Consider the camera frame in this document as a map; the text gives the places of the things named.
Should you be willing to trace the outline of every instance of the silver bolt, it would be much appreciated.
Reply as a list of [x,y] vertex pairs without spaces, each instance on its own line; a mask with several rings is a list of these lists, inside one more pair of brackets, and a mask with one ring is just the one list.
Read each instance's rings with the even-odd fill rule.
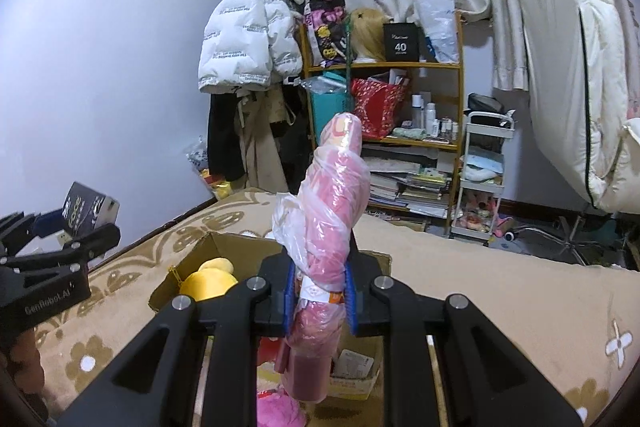
[[251,279],[247,279],[246,286],[250,290],[258,291],[267,286],[267,281],[262,277],[251,277]]
[[171,306],[173,306],[175,310],[185,310],[191,306],[191,299],[188,298],[187,295],[178,295],[171,301]]
[[373,284],[376,288],[380,288],[381,290],[388,290],[391,286],[394,285],[394,280],[391,279],[388,275],[378,275],[374,280]]
[[449,304],[451,304],[457,310],[463,310],[467,306],[469,306],[469,299],[467,299],[464,295],[460,295],[456,293],[449,297]]

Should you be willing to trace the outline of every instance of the yellow plush toy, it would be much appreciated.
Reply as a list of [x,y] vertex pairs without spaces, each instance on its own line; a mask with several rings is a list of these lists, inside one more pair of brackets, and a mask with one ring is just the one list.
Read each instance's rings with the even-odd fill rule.
[[231,286],[238,284],[232,275],[234,266],[224,257],[211,259],[203,263],[197,272],[192,273],[180,285],[180,293],[196,301],[204,301],[224,295]]

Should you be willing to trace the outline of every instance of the human hand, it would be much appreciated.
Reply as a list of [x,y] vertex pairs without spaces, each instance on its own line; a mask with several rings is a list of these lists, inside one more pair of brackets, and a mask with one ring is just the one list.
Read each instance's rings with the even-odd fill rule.
[[[36,348],[36,334],[28,330],[18,336],[9,358],[18,363],[19,369],[14,375],[16,386],[24,394],[40,394],[44,388],[44,369],[40,365],[40,352]],[[7,367],[6,357],[0,353],[0,365]]]

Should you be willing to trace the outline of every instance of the red gift bag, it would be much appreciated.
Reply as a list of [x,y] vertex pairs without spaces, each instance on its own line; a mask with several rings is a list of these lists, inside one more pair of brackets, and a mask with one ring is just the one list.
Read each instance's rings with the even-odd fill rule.
[[408,86],[385,84],[371,78],[354,78],[351,94],[354,114],[362,122],[362,136],[384,138],[396,126],[396,110],[407,94]]

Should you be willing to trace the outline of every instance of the teal storage bin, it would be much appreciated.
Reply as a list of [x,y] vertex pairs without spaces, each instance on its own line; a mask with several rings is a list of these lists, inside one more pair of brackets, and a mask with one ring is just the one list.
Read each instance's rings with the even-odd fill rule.
[[345,92],[326,94],[311,92],[310,95],[311,109],[314,114],[314,131],[316,132],[316,140],[319,140],[324,126],[334,115],[351,110],[351,97]]

